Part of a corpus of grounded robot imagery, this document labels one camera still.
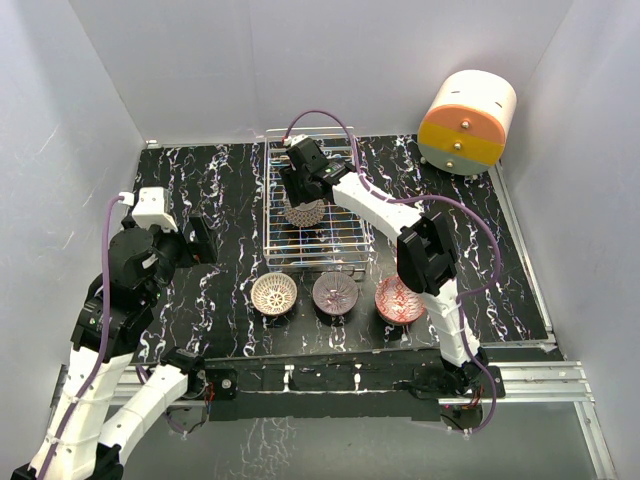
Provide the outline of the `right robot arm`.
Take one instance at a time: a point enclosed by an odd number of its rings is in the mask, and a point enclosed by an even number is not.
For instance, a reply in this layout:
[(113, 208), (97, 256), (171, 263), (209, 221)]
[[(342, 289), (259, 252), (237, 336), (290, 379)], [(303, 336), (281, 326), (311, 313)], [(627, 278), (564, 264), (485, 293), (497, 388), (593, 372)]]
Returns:
[(457, 250), (444, 216), (430, 218), (384, 193), (352, 162), (327, 157), (309, 136), (288, 137), (283, 145), (289, 164), (279, 173), (293, 207), (327, 199), (394, 242), (399, 280), (422, 298), (437, 332), (443, 387), (460, 397), (471, 395), (488, 360), (462, 308)]

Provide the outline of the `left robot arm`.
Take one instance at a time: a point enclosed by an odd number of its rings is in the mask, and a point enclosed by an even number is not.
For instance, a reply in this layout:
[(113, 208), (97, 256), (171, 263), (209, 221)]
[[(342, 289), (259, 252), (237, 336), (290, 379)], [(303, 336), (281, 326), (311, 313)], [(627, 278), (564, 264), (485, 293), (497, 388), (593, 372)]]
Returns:
[(161, 291), (179, 269), (213, 264), (217, 248), (203, 218), (190, 219), (189, 239), (161, 186), (121, 192), (108, 203), (130, 207), (116, 235), (102, 234), (102, 272), (91, 283), (71, 336), (69, 364), (58, 403), (34, 457), (15, 479), (120, 479), (131, 453), (179, 399), (207, 408), (237, 395), (237, 376), (209, 370), (196, 353), (175, 347), (114, 414), (116, 388), (153, 321)]

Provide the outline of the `red patterned bowl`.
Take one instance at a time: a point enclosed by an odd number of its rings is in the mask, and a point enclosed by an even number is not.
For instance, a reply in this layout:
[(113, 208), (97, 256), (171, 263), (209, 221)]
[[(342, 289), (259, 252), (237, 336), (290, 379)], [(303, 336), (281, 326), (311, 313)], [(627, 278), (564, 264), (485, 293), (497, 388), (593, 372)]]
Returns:
[(378, 284), (374, 299), (379, 315), (392, 325), (409, 325), (426, 313), (422, 297), (409, 289), (397, 275)]

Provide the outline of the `brown floral patterned bowl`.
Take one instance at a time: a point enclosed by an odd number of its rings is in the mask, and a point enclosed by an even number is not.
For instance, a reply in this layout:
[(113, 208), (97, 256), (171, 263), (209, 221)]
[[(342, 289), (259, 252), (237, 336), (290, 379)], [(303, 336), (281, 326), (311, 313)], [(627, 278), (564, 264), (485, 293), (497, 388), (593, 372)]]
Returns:
[(284, 217), (287, 222), (295, 227), (313, 227), (323, 220), (324, 215), (325, 203), (323, 200), (316, 200), (293, 207), (287, 198), (284, 199)]

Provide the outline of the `purple striped bowl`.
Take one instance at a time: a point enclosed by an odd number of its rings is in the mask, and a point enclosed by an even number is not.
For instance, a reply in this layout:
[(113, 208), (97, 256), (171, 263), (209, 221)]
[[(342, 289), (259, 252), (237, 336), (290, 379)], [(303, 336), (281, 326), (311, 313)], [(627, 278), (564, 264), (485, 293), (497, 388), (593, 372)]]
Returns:
[(342, 316), (350, 312), (359, 296), (358, 285), (342, 272), (326, 272), (314, 283), (312, 298), (315, 306), (330, 316)]

